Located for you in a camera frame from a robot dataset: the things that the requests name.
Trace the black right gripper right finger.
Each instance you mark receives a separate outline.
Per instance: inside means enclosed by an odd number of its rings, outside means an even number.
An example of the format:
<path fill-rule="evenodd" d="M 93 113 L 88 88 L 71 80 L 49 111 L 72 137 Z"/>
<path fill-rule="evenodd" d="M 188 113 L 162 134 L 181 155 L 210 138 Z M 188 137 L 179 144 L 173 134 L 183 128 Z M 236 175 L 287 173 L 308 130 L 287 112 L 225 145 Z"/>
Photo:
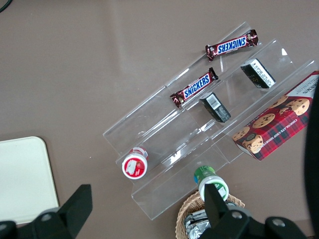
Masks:
<path fill-rule="evenodd" d="M 231 211 L 213 184 L 205 184 L 205 211 L 212 229 L 230 229 Z"/>

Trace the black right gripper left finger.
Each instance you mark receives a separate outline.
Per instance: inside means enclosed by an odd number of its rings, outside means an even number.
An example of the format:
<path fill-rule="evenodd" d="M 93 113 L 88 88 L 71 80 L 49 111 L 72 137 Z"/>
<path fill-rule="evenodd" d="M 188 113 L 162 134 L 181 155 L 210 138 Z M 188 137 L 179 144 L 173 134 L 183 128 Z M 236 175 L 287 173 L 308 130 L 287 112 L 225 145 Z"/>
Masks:
<path fill-rule="evenodd" d="M 81 231 L 92 209 L 92 189 L 90 184 L 82 184 L 59 209 L 58 214 L 73 239 Z"/>

